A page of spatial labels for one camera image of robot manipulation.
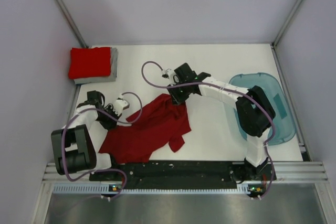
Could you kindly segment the dark red t-shirt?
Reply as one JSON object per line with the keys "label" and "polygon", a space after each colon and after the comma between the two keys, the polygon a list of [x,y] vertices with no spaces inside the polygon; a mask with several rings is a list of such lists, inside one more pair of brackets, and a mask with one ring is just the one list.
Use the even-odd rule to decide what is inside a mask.
{"label": "dark red t-shirt", "polygon": [[183,135],[191,131],[186,104],[174,105],[168,94],[160,94],[127,121],[134,123],[109,130],[99,149],[118,164],[148,162],[166,144],[175,153],[185,143]]}

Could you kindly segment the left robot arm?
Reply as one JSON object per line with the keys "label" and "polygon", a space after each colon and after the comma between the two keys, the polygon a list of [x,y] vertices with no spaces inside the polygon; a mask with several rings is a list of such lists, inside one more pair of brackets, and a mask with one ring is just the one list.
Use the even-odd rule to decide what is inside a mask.
{"label": "left robot arm", "polygon": [[58,174],[64,175],[64,167],[73,174],[84,170],[101,170],[107,180],[114,180],[119,168],[110,154],[100,154],[101,143],[94,140],[89,130],[94,123],[100,123],[105,130],[116,127],[129,103],[123,95],[107,105],[105,97],[99,91],[87,92],[86,101],[79,103],[68,126],[51,133],[54,161]]}

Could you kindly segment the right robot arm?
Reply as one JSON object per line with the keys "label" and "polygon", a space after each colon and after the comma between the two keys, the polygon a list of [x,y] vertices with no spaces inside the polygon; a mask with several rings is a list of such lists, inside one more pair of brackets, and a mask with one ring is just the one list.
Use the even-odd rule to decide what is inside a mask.
{"label": "right robot arm", "polygon": [[167,89],[174,105],[184,103],[191,94],[198,94],[218,100],[236,111],[238,124],[247,134],[247,154],[244,167],[231,171],[232,180],[242,183],[262,178],[269,161],[268,134],[274,132],[276,115],[263,89],[259,86],[234,86],[206,72],[197,74],[187,63],[175,70],[164,70],[162,76],[170,82]]}

